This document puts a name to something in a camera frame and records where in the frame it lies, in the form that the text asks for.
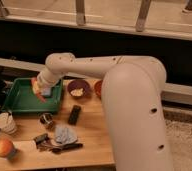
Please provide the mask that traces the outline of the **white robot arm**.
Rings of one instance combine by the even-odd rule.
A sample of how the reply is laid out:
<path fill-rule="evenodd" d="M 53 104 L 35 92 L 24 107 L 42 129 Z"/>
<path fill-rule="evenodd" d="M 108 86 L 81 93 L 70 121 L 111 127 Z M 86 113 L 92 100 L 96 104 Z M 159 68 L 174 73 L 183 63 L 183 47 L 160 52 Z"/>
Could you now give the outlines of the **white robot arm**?
<path fill-rule="evenodd" d="M 167 74 L 158 59 L 53 53 L 36 77 L 38 87 L 52 87 L 68 73 L 103 80 L 101 102 L 117 171 L 174 171 L 161 102 Z"/>

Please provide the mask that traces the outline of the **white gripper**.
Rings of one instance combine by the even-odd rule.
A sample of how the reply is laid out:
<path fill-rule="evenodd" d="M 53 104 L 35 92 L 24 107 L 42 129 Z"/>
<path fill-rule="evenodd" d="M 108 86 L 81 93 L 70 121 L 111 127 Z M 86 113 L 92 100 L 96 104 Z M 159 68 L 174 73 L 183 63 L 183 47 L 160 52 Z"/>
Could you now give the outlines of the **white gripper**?
<path fill-rule="evenodd" d="M 60 77 L 58 75 L 52 73 L 48 69 L 43 69 L 38 74 L 37 81 L 33 82 L 32 89 L 33 89 L 34 94 L 40 93 L 40 90 L 39 90 L 39 87 L 40 87 L 41 89 L 45 88 L 42 91 L 42 95 L 44 97 L 50 97 L 52 94 L 52 89 L 50 87 L 54 87 L 58 83 L 59 80 L 60 80 Z"/>

